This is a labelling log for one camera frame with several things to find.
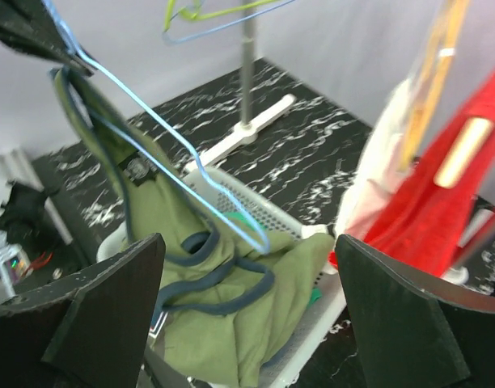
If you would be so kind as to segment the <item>olive printed tank top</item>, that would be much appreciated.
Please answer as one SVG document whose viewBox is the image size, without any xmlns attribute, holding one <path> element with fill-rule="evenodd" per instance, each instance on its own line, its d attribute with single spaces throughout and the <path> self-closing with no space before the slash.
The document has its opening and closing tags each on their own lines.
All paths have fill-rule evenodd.
<svg viewBox="0 0 495 388">
<path fill-rule="evenodd" d="M 222 222 L 177 182 L 159 144 L 130 126 L 83 76 L 52 70 L 74 131 L 105 169 L 125 208 L 128 243 L 160 234 L 166 255 L 151 346 L 183 375 L 255 387 L 260 368 L 290 339 L 334 240 L 270 230 L 269 252 L 248 244 L 246 223 Z"/>
</svg>

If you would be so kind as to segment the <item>pink tank top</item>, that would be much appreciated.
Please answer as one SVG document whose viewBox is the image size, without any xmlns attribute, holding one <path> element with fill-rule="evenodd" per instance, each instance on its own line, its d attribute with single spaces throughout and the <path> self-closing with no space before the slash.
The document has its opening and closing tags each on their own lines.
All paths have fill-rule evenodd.
<svg viewBox="0 0 495 388">
<path fill-rule="evenodd" d="M 402 184 L 397 170 L 405 121 L 413 97 L 413 80 L 406 78 L 392 91 L 359 158 L 352 184 L 341 197 L 334 232 L 364 239 Z"/>
</svg>

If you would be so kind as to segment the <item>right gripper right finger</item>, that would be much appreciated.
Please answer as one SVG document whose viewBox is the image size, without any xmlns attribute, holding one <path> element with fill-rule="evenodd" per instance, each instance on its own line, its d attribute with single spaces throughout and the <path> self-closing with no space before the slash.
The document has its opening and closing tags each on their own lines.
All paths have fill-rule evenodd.
<svg viewBox="0 0 495 388">
<path fill-rule="evenodd" d="M 369 387 L 495 387 L 495 297 L 348 235 L 335 249 Z"/>
</svg>

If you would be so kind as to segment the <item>green tank top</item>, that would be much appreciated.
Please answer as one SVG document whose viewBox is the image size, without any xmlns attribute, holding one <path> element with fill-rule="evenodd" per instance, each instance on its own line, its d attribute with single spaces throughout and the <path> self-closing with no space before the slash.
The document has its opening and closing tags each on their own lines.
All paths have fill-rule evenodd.
<svg viewBox="0 0 495 388">
<path fill-rule="evenodd" d="M 244 225 L 246 225 L 249 229 L 254 230 L 255 228 L 248 222 L 248 220 L 239 212 L 226 212 L 223 214 L 227 218 L 231 220 L 236 220 Z M 311 291 L 311 297 L 308 302 L 307 307 L 311 307 L 322 297 L 322 293 L 317 286 L 315 286 Z"/>
</svg>

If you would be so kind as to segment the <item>lime green hanger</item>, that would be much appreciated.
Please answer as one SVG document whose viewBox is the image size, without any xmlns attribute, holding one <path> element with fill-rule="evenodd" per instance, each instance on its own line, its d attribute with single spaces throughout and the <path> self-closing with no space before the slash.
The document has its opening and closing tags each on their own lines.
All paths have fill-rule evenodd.
<svg viewBox="0 0 495 388">
<path fill-rule="evenodd" d="M 191 6 L 177 8 L 176 1 L 170 0 L 167 2 L 167 8 L 165 11 L 163 32 L 168 32 L 170 30 L 171 22 L 175 18 L 181 18 L 189 22 L 198 22 L 207 19 L 215 19 L 217 17 L 222 17 L 224 15 L 229 15 L 236 12 L 252 11 L 258 6 L 265 6 L 275 2 L 276 0 L 248 1 L 247 4 L 240 6 L 204 13 L 202 11 L 203 1 L 194 1 Z"/>
</svg>

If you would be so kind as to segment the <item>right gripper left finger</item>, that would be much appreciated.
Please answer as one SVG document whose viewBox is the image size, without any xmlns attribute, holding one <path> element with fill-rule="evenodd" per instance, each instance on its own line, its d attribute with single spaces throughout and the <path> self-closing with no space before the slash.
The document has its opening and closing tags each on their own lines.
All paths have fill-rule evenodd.
<svg viewBox="0 0 495 388">
<path fill-rule="evenodd" d="M 110 259 L 0 305 L 0 387 L 134 387 L 165 243 Z"/>
</svg>

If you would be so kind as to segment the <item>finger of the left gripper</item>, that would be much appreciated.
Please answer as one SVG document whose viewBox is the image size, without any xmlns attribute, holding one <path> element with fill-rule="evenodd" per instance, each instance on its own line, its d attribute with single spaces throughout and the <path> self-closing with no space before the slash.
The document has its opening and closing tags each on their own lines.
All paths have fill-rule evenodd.
<svg viewBox="0 0 495 388">
<path fill-rule="evenodd" d="M 67 65 L 91 76 L 94 67 L 70 46 L 53 12 L 50 1 L 0 1 L 0 42 L 17 53 Z"/>
</svg>

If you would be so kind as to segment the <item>yellow hanger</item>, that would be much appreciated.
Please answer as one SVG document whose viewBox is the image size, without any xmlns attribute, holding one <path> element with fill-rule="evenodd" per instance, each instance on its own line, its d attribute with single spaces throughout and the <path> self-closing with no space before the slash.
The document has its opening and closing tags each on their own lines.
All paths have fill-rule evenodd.
<svg viewBox="0 0 495 388">
<path fill-rule="evenodd" d="M 429 127 L 455 57 L 468 0 L 445 1 L 435 19 L 414 87 L 411 112 L 404 131 L 398 170 L 405 172 Z"/>
</svg>

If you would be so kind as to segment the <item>light blue wire hanger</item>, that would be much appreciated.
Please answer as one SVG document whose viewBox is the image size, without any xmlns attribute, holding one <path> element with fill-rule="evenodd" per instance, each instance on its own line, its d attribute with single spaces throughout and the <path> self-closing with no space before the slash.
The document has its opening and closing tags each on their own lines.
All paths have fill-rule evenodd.
<svg viewBox="0 0 495 388">
<path fill-rule="evenodd" d="M 231 20 L 230 22 L 218 25 L 216 27 L 212 27 L 210 29 L 207 29 L 207 30 L 204 30 L 201 32 L 197 32 L 197 33 L 192 34 L 192 35 L 187 35 L 187 36 L 175 38 L 175 37 L 172 37 L 170 35 L 170 30 L 169 30 L 168 32 L 162 32 L 162 37 L 163 37 L 163 40 L 166 41 L 168 44 L 183 44 L 185 42 L 200 39 L 204 36 L 208 36 L 208 35 L 214 34 L 216 32 L 220 32 L 222 30 L 225 30 L 229 27 L 233 27 L 235 25 L 250 21 L 250 20 L 252 20 L 258 16 L 264 15 L 264 14 L 269 13 L 271 11 L 275 11 L 276 9 L 287 6 L 287 5 L 291 4 L 292 2 L 294 2 L 294 0 L 276 1 L 275 3 L 271 3 L 271 4 L 268 4 L 265 6 L 258 6 L 257 8 L 255 8 L 252 11 L 236 12 L 236 13 L 241 13 L 242 16 L 240 18 Z M 198 22 L 189 22 L 189 21 L 186 21 L 184 19 L 182 19 L 182 20 L 187 22 L 187 23 L 199 23 L 199 22 L 205 22 L 205 21 L 210 20 L 210 19 L 198 21 Z"/>
</svg>

